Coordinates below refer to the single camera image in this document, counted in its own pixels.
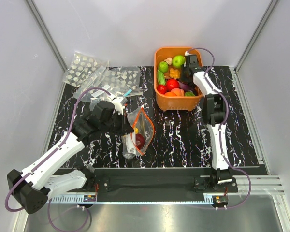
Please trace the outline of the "orange zipper clear bag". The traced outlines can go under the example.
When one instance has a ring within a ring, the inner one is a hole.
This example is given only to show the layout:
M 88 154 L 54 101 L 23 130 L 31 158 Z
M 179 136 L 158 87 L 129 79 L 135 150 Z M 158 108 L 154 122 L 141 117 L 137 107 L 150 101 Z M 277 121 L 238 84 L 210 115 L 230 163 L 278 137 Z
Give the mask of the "orange zipper clear bag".
M 145 138 L 144 147 L 142 149 L 138 149 L 135 144 L 135 132 L 121 137 L 123 142 L 122 155 L 126 159 L 132 159 L 136 156 L 143 156 L 146 153 L 146 150 L 154 137 L 155 128 L 152 121 L 146 114 L 143 105 L 138 107 L 133 112 L 128 113 L 128 121 L 133 129 L 137 127 L 139 129 L 139 134 Z

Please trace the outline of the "dark red apple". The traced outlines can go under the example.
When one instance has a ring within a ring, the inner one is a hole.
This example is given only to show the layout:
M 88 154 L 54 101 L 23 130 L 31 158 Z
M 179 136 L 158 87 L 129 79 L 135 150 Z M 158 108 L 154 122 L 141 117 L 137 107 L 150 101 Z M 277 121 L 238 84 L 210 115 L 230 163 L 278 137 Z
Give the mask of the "dark red apple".
M 142 149 L 145 145 L 145 138 L 139 133 L 135 135 L 135 144 L 138 149 Z

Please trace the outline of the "orange ginger piece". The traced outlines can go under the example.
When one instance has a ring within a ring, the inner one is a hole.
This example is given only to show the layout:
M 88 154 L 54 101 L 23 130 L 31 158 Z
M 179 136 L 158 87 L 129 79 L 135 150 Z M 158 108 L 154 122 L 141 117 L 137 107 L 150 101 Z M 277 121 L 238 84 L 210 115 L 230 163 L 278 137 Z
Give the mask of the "orange ginger piece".
M 179 79 L 180 78 L 180 71 L 178 69 L 170 68 L 169 70 L 169 77 L 171 79 Z

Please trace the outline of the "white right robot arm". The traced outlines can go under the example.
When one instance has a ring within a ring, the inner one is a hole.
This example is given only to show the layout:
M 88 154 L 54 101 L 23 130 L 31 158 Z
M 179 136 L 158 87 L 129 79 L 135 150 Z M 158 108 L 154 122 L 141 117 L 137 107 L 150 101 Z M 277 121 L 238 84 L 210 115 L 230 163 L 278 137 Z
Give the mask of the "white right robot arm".
M 199 65 L 198 57 L 188 51 L 185 52 L 185 63 L 181 66 L 180 80 L 195 84 L 204 96 L 202 118 L 207 125 L 212 147 L 208 185 L 214 191 L 222 191 L 232 182 L 226 145 L 226 122 L 229 116 L 227 96 L 214 85 L 207 71 Z

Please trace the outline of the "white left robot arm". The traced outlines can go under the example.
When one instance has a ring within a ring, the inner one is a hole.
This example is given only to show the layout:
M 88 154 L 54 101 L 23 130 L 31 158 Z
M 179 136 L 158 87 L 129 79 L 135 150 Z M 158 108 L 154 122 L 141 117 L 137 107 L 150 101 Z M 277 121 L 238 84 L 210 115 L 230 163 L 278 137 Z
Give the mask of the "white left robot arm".
M 134 132 L 128 122 L 123 97 L 98 102 L 93 110 L 73 120 L 68 131 L 43 156 L 21 171 L 11 170 L 7 174 L 9 193 L 5 199 L 8 206 L 10 196 L 28 214 L 39 211 L 48 200 L 70 190 L 90 191 L 96 186 L 94 168 L 76 168 L 68 174 L 53 177 L 53 174 L 72 156 L 87 147 L 94 137 L 102 132 L 118 136 Z

